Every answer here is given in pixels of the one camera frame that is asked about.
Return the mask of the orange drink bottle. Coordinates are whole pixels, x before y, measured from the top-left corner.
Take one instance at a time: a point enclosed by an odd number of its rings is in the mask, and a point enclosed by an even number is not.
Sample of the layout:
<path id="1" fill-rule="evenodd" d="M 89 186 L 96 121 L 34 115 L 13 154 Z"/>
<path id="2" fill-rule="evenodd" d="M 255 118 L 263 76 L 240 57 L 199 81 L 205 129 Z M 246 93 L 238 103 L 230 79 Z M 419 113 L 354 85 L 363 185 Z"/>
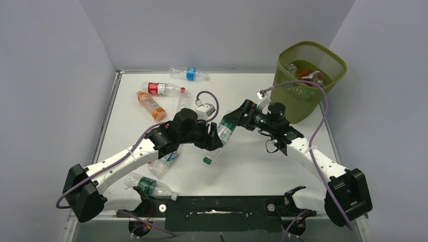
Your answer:
<path id="1" fill-rule="evenodd" d="M 138 91 L 137 100 L 152 116 L 152 118 L 160 122 L 167 116 L 166 111 L 146 92 Z"/>

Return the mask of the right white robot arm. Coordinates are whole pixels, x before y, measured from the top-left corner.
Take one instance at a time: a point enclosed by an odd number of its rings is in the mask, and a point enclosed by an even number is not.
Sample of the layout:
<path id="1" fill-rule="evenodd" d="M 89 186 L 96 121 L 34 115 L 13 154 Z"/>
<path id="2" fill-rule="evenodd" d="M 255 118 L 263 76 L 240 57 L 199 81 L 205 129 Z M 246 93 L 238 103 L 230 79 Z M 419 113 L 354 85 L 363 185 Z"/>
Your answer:
<path id="1" fill-rule="evenodd" d="M 274 102 L 269 105 L 268 112 L 263 113 L 256 103 L 247 99 L 223 117 L 236 127 L 267 132 L 279 151 L 299 162 L 324 184 L 320 191 L 299 186 L 286 192 L 285 211 L 290 215 L 305 209 L 327 214 L 339 227 L 371 211 L 372 201 L 364 173 L 334 162 L 311 146 L 286 120 L 285 110 L 285 105 Z"/>

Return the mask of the green tea bottle white cap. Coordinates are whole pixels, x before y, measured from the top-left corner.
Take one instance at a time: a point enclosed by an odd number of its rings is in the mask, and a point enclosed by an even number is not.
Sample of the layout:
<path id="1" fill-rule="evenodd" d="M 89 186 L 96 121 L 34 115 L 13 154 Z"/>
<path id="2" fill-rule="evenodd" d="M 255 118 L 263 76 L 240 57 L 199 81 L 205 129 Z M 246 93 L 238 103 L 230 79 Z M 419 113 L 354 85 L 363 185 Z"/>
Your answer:
<path id="1" fill-rule="evenodd" d="M 316 98 L 314 90 L 302 88 L 298 85 L 291 85 L 286 87 L 286 91 L 295 99 L 305 102 L 311 102 Z"/>

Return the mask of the amber tea bottle red label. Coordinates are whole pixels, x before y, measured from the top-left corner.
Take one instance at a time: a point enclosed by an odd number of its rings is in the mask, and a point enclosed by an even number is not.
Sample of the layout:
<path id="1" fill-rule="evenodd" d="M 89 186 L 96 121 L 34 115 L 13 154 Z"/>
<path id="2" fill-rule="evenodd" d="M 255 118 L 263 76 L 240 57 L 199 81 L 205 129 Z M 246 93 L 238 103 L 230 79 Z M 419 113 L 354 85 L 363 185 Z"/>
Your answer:
<path id="1" fill-rule="evenodd" d="M 318 70 L 298 69 L 295 73 L 295 78 L 298 80 L 310 81 L 324 87 L 324 74 Z"/>

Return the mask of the clear water bottle blue cap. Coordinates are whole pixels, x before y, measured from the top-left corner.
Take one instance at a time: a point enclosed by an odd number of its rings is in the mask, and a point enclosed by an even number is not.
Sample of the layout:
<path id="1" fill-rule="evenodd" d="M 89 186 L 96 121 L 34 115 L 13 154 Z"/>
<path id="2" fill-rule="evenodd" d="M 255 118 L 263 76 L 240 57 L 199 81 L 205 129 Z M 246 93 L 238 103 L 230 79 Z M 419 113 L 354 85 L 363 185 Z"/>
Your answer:
<path id="1" fill-rule="evenodd" d="M 294 63 L 289 63 L 284 66 L 284 69 L 292 76 L 296 75 L 297 66 Z"/>

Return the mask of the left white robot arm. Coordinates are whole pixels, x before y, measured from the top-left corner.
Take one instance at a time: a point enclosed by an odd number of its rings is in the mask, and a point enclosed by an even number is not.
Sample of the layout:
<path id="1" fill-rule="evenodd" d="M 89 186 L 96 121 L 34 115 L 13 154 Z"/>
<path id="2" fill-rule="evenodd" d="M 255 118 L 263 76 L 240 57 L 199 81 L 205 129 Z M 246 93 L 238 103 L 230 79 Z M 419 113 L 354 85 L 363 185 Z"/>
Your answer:
<path id="1" fill-rule="evenodd" d="M 193 144 L 207 151 L 223 147 L 217 123 L 198 119 L 197 113 L 184 108 L 170 121 L 150 126 L 129 148 L 99 163 L 72 166 L 67 174 L 62 199 L 79 222 L 87 222 L 102 211 L 135 210 L 142 203 L 142 193 L 135 189 L 110 194 L 108 189 L 137 168 Z"/>

